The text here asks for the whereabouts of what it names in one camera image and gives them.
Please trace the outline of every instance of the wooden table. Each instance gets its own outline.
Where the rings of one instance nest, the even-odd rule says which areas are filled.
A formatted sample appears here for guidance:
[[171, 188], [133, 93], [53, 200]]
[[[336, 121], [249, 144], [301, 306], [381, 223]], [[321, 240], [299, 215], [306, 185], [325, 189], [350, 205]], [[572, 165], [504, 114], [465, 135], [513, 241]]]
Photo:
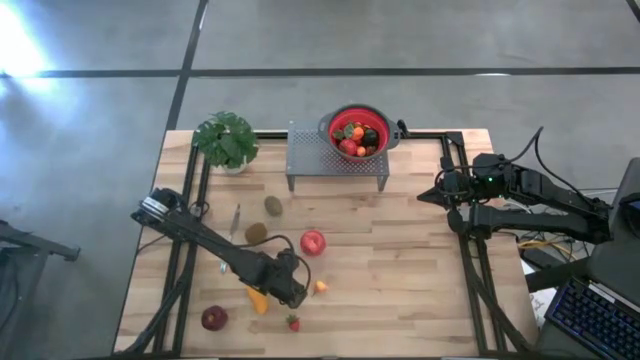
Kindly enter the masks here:
[[[461, 131], [470, 160], [480, 152], [492, 152], [487, 130]], [[155, 187], [181, 191], [191, 134], [167, 133]], [[207, 192], [211, 211], [203, 222], [226, 236], [236, 204], [241, 204], [236, 243], [244, 243], [248, 226], [264, 222], [270, 235], [284, 234], [294, 240], [296, 251], [305, 230], [322, 231], [328, 241], [325, 253], [306, 259], [312, 279], [325, 281], [330, 289], [308, 297], [297, 310], [271, 298], [267, 314], [257, 315], [237, 277], [220, 274], [219, 259], [200, 249], [182, 355], [475, 355], [457, 237], [449, 230], [442, 208], [415, 199], [433, 186], [441, 152], [436, 141], [402, 141], [389, 152], [391, 176], [382, 193], [378, 193], [374, 178], [335, 177], [300, 178], [295, 193], [290, 193], [284, 174], [283, 140], [261, 141], [258, 157], [241, 175], [226, 176], [214, 170]], [[198, 179], [196, 174], [194, 186]], [[197, 188], [192, 193], [195, 197]], [[282, 200], [282, 217], [266, 213], [263, 199], [267, 195]], [[141, 244], [157, 236], [145, 229]], [[162, 240], [137, 257], [116, 350], [131, 344], [157, 310], [170, 244]], [[533, 342], [537, 328], [515, 242], [510, 236], [496, 234], [487, 244], [498, 300], [514, 325]], [[262, 249], [273, 256], [284, 246], [284, 242], [274, 241]], [[304, 267], [295, 276], [304, 283]], [[229, 313], [229, 322], [218, 332], [200, 325], [202, 311], [211, 305], [220, 305]], [[292, 313], [301, 318], [299, 333], [290, 332], [285, 323], [285, 317]], [[174, 330], [171, 320], [169, 336]]]

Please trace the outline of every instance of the knife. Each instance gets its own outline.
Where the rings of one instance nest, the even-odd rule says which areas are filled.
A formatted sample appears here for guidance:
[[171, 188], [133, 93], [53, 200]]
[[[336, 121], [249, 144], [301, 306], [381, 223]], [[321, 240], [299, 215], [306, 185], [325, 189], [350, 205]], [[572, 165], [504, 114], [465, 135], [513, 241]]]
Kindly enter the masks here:
[[[229, 230], [229, 242], [233, 243], [233, 234], [238, 230], [238, 223], [240, 222], [240, 204], [236, 207], [236, 212], [233, 214], [233, 221], [231, 222], [231, 230]], [[224, 261], [220, 263], [220, 272], [227, 272], [227, 263]]]

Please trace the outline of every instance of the concrete floor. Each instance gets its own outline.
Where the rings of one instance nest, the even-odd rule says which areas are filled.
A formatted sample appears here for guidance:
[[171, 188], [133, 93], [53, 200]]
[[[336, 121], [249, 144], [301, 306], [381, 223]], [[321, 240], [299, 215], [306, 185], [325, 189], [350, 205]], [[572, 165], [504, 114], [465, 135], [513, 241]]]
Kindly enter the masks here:
[[[178, 69], [197, 0], [0, 1], [7, 70]], [[194, 68], [640, 66], [622, 0], [217, 0]], [[106, 355], [176, 78], [0, 81], [0, 218], [81, 258], [52, 258], [16, 358]], [[365, 102], [411, 128], [489, 128], [518, 152], [540, 125], [547, 165], [616, 187], [640, 154], [640, 76], [191, 79], [177, 124], [233, 110], [285, 128]], [[522, 164], [537, 167], [527, 156]]]

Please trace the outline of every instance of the red colander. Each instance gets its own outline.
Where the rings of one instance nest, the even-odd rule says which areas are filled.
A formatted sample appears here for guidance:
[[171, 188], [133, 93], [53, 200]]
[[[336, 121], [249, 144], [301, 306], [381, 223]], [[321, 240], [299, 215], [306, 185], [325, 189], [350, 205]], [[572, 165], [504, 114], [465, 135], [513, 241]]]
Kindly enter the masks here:
[[[331, 134], [334, 131], [342, 130], [348, 123], [359, 122], [362, 125], [368, 125], [378, 132], [378, 150], [369, 156], [351, 156], [340, 151], [338, 140], [334, 139]], [[400, 142], [401, 131], [396, 123], [389, 120], [382, 112], [374, 107], [364, 104], [352, 104], [341, 107], [340, 109], [329, 113], [320, 119], [318, 124], [318, 135], [320, 138], [329, 143], [340, 156], [349, 161], [365, 161], [380, 156], [385, 151], [393, 149]]]

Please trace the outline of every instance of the keyboard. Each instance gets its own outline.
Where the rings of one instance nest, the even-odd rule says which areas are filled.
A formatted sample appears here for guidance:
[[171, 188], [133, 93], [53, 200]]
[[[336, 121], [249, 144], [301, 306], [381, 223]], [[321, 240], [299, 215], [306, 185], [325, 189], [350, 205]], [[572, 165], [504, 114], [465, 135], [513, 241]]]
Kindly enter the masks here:
[[640, 314], [577, 279], [558, 289], [545, 318], [602, 358], [640, 360]]

